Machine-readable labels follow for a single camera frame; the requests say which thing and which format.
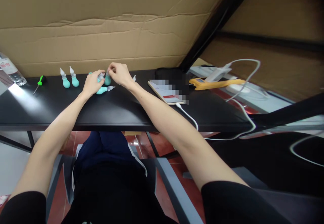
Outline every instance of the forearm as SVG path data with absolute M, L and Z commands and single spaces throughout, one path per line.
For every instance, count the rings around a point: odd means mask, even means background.
M 39 191 L 47 196 L 55 158 L 87 100 L 80 94 L 45 130 L 36 142 L 10 198 L 25 191 Z
M 49 125 L 32 151 L 38 158 L 54 160 L 58 155 L 63 143 L 70 135 L 75 121 L 88 98 L 82 93 L 64 109 L 56 119 Z
M 158 131 L 178 150 L 199 189 L 205 183 L 217 180 L 246 185 L 177 111 L 137 83 L 130 85 L 128 89 L 143 106 Z

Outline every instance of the screwdriver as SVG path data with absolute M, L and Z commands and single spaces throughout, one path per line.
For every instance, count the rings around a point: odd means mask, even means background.
M 42 86 L 44 82 L 46 82 L 46 77 L 45 77 L 45 76 L 41 76 L 40 79 L 39 79 L 39 82 L 37 83 L 38 86 L 36 87 L 36 90 L 34 91 L 33 95 L 34 95 L 35 92 L 37 91 L 38 87 L 39 87 L 39 86 Z

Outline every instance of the bottle label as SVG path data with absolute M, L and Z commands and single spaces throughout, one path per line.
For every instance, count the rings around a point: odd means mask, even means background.
M 7 74 L 13 74 L 18 71 L 17 67 L 15 67 L 9 58 L 0 59 L 0 68 Z

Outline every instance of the hand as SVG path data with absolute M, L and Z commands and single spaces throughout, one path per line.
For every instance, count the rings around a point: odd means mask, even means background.
M 107 72 L 116 83 L 122 85 L 127 89 L 129 89 L 129 87 L 134 84 L 134 81 L 129 74 L 126 64 L 112 62 L 109 65 Z
M 102 79 L 100 82 L 98 82 L 98 76 L 101 72 L 104 73 L 105 71 L 97 70 L 87 76 L 82 90 L 82 94 L 85 95 L 87 98 L 90 98 L 93 94 L 95 94 L 105 82 L 105 79 Z

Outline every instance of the teal rubber bulb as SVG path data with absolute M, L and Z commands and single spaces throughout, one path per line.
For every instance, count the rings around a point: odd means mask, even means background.
M 70 87 L 70 82 L 68 81 L 68 79 L 67 78 L 64 78 L 63 79 L 63 86 L 65 87 L 65 88 L 69 88 Z
M 110 75 L 108 75 L 108 73 L 106 73 L 106 77 L 105 77 L 105 85 L 109 86 L 111 83 L 111 79 L 110 79 Z
M 96 92 L 96 94 L 103 94 L 104 92 L 106 92 L 107 91 L 107 87 L 101 87 L 97 92 Z
M 75 87 L 79 86 L 79 80 L 76 77 L 72 77 L 72 85 Z

